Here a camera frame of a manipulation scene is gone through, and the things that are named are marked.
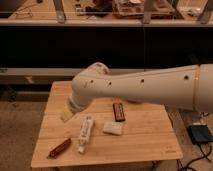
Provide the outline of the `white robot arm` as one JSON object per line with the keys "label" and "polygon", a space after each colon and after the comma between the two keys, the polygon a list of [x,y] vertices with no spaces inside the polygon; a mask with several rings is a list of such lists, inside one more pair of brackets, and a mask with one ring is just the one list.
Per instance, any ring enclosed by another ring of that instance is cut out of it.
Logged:
{"label": "white robot arm", "polygon": [[105,64],[96,62],[73,78],[71,88],[63,122],[102,97],[213,113],[213,64],[111,75]]}

